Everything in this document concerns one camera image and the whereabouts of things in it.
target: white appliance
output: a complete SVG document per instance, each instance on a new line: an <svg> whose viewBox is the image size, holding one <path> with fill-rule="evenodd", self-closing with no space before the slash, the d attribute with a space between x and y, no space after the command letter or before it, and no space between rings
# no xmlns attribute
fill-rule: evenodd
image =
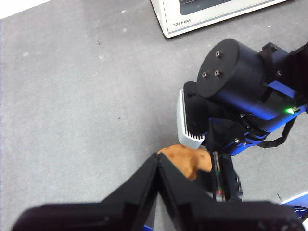
<svg viewBox="0 0 308 231"><path fill-rule="evenodd" d="M151 0L167 38L287 0Z"/></svg>

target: orange sponge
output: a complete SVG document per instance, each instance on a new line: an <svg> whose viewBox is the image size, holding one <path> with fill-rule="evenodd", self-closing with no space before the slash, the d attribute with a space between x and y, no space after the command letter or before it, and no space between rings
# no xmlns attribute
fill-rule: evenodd
<svg viewBox="0 0 308 231"><path fill-rule="evenodd" d="M181 171L181 173L194 180L197 170L210 172L212 169L211 156L202 148L192 149L181 144L163 148L157 154L163 153Z"/></svg>

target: gray floor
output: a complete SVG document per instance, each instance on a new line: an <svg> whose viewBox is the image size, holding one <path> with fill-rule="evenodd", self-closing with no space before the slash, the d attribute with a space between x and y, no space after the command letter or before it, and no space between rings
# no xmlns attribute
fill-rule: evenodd
<svg viewBox="0 0 308 231"><path fill-rule="evenodd" d="M177 94L216 43L295 50L307 12L288 1L173 39L149 0L54 0L1 20L1 230L31 206L107 196L177 143ZM308 190L307 118L285 145L234 157L245 200ZM161 200L155 228L173 229Z"/></svg>

